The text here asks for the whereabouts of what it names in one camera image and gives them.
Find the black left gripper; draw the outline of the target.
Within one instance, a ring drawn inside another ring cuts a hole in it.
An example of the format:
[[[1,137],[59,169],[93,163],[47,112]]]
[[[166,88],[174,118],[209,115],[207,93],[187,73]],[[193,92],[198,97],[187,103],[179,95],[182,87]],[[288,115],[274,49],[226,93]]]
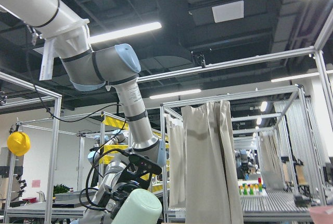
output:
[[[104,208],[110,214],[110,218],[114,219],[130,193],[139,188],[137,182],[121,182],[113,190],[107,185],[102,185],[98,190],[98,206]]]

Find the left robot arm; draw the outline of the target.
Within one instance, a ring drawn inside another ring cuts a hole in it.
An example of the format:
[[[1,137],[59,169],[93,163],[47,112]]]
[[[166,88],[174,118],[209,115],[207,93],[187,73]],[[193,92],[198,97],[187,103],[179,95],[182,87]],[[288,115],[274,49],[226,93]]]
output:
[[[76,223],[157,223],[162,204],[148,187],[166,163],[165,144],[152,131],[137,79],[141,70],[133,48],[120,44],[93,51],[89,47],[57,51],[79,91],[109,83],[115,88],[133,136],[131,147],[117,151],[101,185]]]

